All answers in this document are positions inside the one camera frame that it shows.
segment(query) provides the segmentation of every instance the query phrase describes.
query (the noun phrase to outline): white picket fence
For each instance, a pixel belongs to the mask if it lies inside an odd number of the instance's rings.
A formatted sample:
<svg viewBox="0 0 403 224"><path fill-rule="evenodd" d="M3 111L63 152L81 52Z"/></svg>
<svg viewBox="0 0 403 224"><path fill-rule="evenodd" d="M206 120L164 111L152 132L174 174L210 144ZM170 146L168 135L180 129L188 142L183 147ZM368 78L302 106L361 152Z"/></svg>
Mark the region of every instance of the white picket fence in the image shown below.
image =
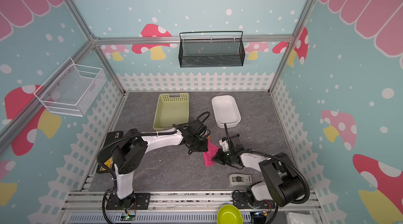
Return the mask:
<svg viewBox="0 0 403 224"><path fill-rule="evenodd" d="M78 190L80 182L85 179L90 161L102 144L108 122L121 96L113 82L107 82L103 89L105 92L101 94L101 100L96 101L97 107L91 107L93 115L87 116L88 123L82 125L83 132L76 134L77 143L70 144L70 155L64 155L64 166L56 168L57 179L48 182L48 195L38 198L41 207L38 212L28 215L32 224L55 223L69 192Z"/></svg>
<svg viewBox="0 0 403 224"><path fill-rule="evenodd" d="M237 90L237 91L265 91L268 90L272 84L275 74L271 73L266 75L242 75L239 73L237 75L231 73L226 75L218 75L217 73L210 75L202 75L201 73L194 75L190 73L189 75L157 75L141 74L136 75L133 73L132 76L125 74L121 76L118 74L118 78L124 88L129 91L159 91L159 90Z"/></svg>
<svg viewBox="0 0 403 224"><path fill-rule="evenodd" d="M299 114L295 113L295 106L291 104L292 98L289 98L288 94L286 85L279 79L273 96L295 162L304 173L310 188L315 190L326 220L329 223L345 224L347 214L337 207L336 201L339 197L330 191L331 181L323 176L324 167L317 162L318 154L312 151L312 142L307 139L308 132L302 129L304 123L298 120Z"/></svg>

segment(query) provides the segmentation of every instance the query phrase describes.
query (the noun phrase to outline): white plastic bag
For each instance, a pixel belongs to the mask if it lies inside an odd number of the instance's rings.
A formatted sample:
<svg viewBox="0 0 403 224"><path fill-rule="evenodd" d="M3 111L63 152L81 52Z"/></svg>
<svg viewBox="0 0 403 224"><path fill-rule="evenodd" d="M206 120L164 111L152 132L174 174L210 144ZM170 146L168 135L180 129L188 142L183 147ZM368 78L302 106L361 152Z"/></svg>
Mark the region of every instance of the white plastic bag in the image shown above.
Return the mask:
<svg viewBox="0 0 403 224"><path fill-rule="evenodd" d="M310 214L299 214L293 212L285 212L288 224L316 224L314 217Z"/></svg>

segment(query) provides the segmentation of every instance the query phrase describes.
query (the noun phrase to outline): pink cloth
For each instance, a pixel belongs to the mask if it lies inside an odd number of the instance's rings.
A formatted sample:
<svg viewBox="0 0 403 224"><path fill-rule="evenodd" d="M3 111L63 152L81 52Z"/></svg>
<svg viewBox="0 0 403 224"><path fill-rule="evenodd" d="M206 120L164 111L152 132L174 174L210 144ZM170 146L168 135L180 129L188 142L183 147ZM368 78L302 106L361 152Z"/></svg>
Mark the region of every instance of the pink cloth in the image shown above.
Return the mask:
<svg viewBox="0 0 403 224"><path fill-rule="evenodd" d="M212 166L214 164L214 162L211 159L213 158L213 156L215 156L215 154L219 150L219 147L213 145L210 142L210 138L208 138L208 146L207 147L208 147L208 151L203 152L204 166Z"/></svg>

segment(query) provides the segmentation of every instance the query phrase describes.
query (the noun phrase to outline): mounting plate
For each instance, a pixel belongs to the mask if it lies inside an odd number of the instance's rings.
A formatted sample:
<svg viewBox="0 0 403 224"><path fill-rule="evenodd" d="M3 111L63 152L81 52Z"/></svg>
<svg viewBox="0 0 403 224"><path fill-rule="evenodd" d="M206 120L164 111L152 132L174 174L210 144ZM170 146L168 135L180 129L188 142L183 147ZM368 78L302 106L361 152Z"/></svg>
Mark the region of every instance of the mounting plate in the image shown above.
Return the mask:
<svg viewBox="0 0 403 224"><path fill-rule="evenodd" d="M134 193L124 199L119 199L117 194L110 196L106 204L106 210L124 210L136 202L136 210L147 210L151 193Z"/></svg>
<svg viewBox="0 0 403 224"><path fill-rule="evenodd" d="M234 192L232 194L232 199L233 199L233 204L235 207L238 209L251 209L251 206L248 204L248 197L246 196L246 192ZM269 201L271 209L274 209L276 205L274 204L273 201ZM260 205L253 206L253 208L256 209L269 209L270 208L269 203L267 201L263 201L260 203Z"/></svg>

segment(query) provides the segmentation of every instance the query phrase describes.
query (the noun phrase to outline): black wire basket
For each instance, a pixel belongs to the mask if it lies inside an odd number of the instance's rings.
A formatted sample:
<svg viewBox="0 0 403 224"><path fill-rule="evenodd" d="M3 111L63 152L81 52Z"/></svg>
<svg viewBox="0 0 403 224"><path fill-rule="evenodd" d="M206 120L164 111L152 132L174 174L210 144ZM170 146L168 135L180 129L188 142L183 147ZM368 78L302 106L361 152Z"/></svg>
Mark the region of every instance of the black wire basket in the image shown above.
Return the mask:
<svg viewBox="0 0 403 224"><path fill-rule="evenodd" d="M242 35L242 31L180 33L179 64L181 68L243 66Z"/></svg>

